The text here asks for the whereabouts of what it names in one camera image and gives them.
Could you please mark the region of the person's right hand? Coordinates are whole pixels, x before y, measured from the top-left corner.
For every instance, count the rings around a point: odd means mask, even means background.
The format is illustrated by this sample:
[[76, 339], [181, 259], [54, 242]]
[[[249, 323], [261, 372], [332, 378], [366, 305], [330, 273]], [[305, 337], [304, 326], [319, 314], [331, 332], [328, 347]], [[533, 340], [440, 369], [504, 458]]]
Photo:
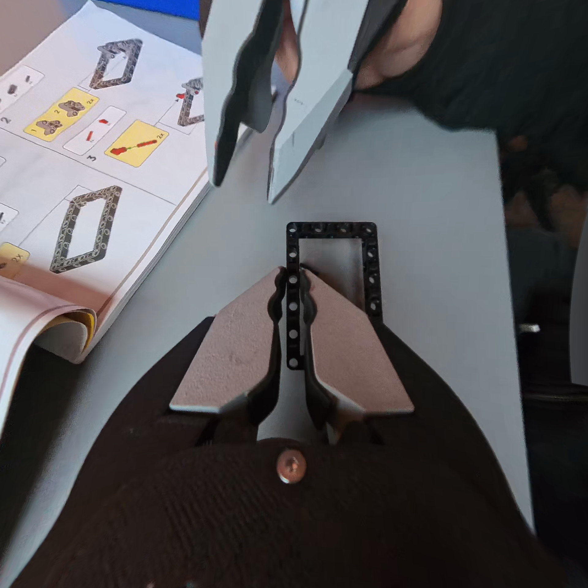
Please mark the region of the person's right hand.
[[354, 90], [374, 88], [412, 69], [430, 48], [442, 10], [443, 1], [407, 1], [398, 18], [364, 57]]

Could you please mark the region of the person's right forearm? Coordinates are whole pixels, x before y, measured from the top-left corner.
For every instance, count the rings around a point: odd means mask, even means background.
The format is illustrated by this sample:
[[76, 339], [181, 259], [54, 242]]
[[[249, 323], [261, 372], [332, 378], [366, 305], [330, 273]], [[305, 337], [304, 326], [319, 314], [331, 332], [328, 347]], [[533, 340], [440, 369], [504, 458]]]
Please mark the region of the person's right forearm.
[[587, 1], [444, 1], [422, 59], [373, 89], [451, 129], [587, 142]]

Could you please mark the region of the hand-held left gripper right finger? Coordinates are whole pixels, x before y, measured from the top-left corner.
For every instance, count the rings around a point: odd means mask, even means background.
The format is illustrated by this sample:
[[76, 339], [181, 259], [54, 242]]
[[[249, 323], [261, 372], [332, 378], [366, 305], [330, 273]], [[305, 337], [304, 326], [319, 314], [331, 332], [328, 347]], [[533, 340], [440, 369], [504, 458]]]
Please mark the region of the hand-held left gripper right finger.
[[313, 424], [341, 436], [350, 423], [412, 414], [415, 406], [367, 313], [308, 269], [300, 271], [300, 298]]

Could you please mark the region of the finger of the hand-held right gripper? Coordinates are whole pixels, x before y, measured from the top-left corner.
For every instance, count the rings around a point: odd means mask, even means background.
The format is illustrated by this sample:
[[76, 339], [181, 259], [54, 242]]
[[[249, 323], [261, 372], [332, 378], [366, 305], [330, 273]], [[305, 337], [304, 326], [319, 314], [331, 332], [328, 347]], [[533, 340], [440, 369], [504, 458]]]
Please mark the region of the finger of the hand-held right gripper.
[[350, 96], [350, 61], [368, 1], [285, 1], [296, 71], [270, 152], [268, 203], [276, 203], [320, 149]]
[[273, 109], [271, 70], [283, 26], [282, 1], [210, 1], [202, 38], [209, 181], [224, 181], [242, 125], [257, 133]]

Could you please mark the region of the lego instruction booklet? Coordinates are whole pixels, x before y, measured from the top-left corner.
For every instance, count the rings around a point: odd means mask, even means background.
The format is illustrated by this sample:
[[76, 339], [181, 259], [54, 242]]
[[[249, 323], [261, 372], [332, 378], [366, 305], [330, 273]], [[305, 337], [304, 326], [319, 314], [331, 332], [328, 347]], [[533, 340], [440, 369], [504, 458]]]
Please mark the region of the lego instruction booklet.
[[206, 195], [203, 99], [92, 1], [1, 77], [1, 430], [30, 347], [81, 363]]

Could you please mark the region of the blue plastic bin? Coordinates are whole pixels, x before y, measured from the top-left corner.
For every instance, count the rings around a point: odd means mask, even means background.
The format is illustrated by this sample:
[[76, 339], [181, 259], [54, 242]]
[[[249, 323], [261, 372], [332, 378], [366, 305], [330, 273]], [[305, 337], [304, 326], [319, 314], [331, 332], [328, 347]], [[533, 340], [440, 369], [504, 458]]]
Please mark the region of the blue plastic bin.
[[174, 17], [199, 21], [200, 1], [104, 1], [109, 4], [128, 6], [145, 11], [158, 12]]

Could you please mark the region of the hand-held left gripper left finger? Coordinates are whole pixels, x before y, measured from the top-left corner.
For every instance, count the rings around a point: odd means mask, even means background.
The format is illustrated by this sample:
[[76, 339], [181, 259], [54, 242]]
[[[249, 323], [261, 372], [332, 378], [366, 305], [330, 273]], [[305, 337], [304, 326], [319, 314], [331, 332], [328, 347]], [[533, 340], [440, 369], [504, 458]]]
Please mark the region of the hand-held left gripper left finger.
[[243, 413], [259, 425], [279, 396], [279, 322], [286, 269], [261, 278], [213, 318], [169, 408], [221, 417]]

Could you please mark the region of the black rectangular lego frame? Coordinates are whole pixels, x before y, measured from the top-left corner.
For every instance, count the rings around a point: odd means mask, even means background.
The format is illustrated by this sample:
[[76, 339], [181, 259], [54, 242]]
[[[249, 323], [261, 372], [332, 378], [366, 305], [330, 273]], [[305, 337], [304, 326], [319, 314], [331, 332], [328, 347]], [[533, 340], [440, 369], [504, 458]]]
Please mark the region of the black rectangular lego frame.
[[[319, 269], [318, 257], [314, 261], [300, 261], [300, 244], [304, 240], [351, 240], [352, 268], [347, 272], [343, 265], [331, 273]], [[360, 247], [361, 261], [354, 252]], [[300, 270], [308, 269], [327, 283], [334, 278], [332, 288], [365, 311], [372, 324], [383, 322], [380, 287], [378, 230], [372, 222], [290, 222], [286, 227], [286, 364], [292, 371], [305, 368], [306, 327], [304, 323], [304, 294], [300, 284]]]

